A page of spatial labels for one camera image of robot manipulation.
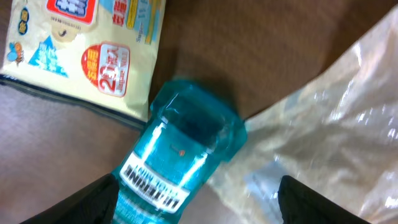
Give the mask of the teal mouthwash bottle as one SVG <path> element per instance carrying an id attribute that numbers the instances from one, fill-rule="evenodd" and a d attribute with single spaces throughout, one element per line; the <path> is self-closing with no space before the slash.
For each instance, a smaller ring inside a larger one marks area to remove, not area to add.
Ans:
<path id="1" fill-rule="evenodd" d="M 140 138 L 113 174 L 113 223 L 178 223 L 222 162 L 247 139 L 244 121 L 196 83 L 167 82 L 150 106 Z"/>

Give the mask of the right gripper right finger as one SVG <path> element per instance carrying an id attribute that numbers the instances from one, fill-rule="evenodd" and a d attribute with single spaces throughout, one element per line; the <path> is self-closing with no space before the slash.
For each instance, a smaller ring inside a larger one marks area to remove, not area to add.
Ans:
<path id="1" fill-rule="evenodd" d="M 281 178 L 278 203 L 284 224 L 369 224 L 289 175 Z"/>

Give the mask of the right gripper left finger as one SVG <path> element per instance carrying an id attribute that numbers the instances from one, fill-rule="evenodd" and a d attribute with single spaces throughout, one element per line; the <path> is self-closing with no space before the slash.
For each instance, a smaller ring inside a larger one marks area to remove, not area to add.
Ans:
<path id="1" fill-rule="evenodd" d="M 21 224 L 110 224 L 118 193 L 115 176 L 106 174 Z"/>

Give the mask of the yellow wet wipes pack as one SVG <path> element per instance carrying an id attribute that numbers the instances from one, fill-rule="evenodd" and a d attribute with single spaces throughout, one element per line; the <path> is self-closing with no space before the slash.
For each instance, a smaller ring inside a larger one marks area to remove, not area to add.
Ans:
<path id="1" fill-rule="evenodd" d="M 143 123 L 164 11 L 161 0 L 13 0 L 1 78 Z"/>

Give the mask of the kraft paper pouch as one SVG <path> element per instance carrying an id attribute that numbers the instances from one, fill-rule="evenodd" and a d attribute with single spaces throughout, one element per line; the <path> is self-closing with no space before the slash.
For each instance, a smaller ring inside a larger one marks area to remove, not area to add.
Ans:
<path id="1" fill-rule="evenodd" d="M 243 223 L 281 223 L 289 175 L 370 223 L 397 222 L 397 9 L 319 77 L 246 121 L 208 185 Z"/>

